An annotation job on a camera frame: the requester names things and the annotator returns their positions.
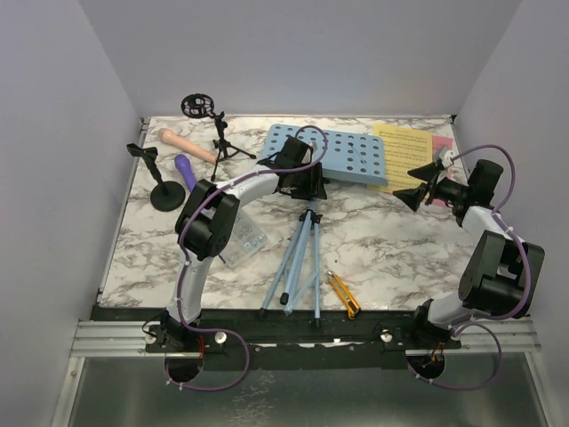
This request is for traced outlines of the beige microphone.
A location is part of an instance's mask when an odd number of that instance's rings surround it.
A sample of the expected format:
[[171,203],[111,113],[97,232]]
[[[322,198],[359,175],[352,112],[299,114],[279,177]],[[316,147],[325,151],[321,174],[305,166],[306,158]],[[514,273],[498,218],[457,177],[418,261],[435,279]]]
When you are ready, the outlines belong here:
[[177,133],[170,129],[161,128],[158,130],[157,134],[160,141],[164,144],[175,147],[176,149],[184,151],[190,154],[192,157],[196,157],[207,163],[214,164],[216,162],[216,155],[179,136]]

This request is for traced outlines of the purple microphone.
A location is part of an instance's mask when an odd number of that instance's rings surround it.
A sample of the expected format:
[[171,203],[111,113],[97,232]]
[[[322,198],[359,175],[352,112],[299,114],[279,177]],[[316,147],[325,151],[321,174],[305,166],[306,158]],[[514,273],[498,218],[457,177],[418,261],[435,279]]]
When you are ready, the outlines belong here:
[[189,158],[183,154],[178,154],[174,158],[174,164],[188,190],[192,192],[196,186],[196,176],[193,172]]

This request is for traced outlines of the black round-base mic stand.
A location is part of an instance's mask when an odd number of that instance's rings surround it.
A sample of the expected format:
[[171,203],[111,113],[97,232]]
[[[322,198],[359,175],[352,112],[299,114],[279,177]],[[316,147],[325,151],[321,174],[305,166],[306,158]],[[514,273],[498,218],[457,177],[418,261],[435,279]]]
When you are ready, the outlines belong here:
[[163,180],[156,164],[157,148],[142,148],[130,143],[126,145],[126,149],[132,157],[142,159],[152,178],[156,181],[156,186],[150,192],[151,205],[159,212],[171,212],[181,206],[185,200],[186,192],[178,182]]

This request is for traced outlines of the pink sheet music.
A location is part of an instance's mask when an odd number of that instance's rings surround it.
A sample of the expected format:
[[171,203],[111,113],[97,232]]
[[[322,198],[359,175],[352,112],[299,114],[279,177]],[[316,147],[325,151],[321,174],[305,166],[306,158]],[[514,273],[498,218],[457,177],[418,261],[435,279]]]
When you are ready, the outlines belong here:
[[[433,161],[437,160],[437,155],[443,149],[453,149],[453,138],[433,134],[432,135]],[[446,177],[449,179],[451,178],[450,169],[447,169]],[[432,205],[445,207],[445,202],[439,199],[435,199],[433,200]]]

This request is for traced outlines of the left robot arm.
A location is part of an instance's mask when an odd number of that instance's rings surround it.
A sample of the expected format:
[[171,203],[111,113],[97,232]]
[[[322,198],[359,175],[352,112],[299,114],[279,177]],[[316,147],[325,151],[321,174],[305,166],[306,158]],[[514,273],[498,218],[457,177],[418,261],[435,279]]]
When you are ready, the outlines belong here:
[[281,151],[262,159],[248,173],[218,184],[197,182],[176,222],[181,268],[166,308],[175,321],[167,329],[166,340],[175,350],[190,350],[196,344],[197,330],[191,323],[201,313],[212,261],[226,247],[240,209],[276,193],[287,178],[298,178],[319,167],[327,149],[328,140],[324,140],[321,154],[305,164],[303,159],[311,147],[290,137]]

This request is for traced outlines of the light blue music stand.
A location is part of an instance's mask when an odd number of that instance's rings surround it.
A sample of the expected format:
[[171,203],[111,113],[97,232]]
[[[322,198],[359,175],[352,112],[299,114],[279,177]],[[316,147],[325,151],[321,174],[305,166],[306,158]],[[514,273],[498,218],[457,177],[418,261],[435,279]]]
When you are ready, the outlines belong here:
[[[328,140],[328,149],[321,161],[325,184],[329,181],[373,185],[388,183],[383,141],[378,136],[321,130],[314,125],[277,124],[269,129],[261,160],[271,158],[281,151],[290,137],[297,138],[311,147],[303,159],[305,164],[321,154],[323,141]],[[292,314],[304,295],[312,291],[314,320],[317,326],[320,325],[324,267],[321,262],[322,215],[317,212],[319,200],[322,199],[306,200],[309,206],[299,217],[291,241],[261,304],[262,318],[274,301],[277,289],[282,287],[279,304],[286,315]]]

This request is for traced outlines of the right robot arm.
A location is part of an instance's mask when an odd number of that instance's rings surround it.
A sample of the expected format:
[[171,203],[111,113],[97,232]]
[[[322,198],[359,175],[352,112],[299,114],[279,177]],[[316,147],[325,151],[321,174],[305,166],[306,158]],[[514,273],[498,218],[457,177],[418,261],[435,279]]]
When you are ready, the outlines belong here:
[[476,244],[457,292],[429,299],[414,311],[408,329],[411,342],[427,349],[449,340],[452,327],[473,318],[503,320],[527,315],[545,251],[516,236],[493,210],[491,201],[502,166],[481,159],[465,184],[446,176],[442,160],[411,169],[408,174],[421,184],[396,190],[393,195],[413,211],[434,200],[444,202]]

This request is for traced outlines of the yellow sheet music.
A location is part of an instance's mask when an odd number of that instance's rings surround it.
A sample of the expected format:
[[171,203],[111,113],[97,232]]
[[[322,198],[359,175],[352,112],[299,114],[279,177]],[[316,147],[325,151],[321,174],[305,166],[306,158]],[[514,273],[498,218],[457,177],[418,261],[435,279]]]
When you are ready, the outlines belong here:
[[432,134],[412,128],[375,123],[373,135],[383,141],[385,172],[388,186],[371,186],[384,193],[414,189],[421,181],[411,177],[409,170],[432,161]]

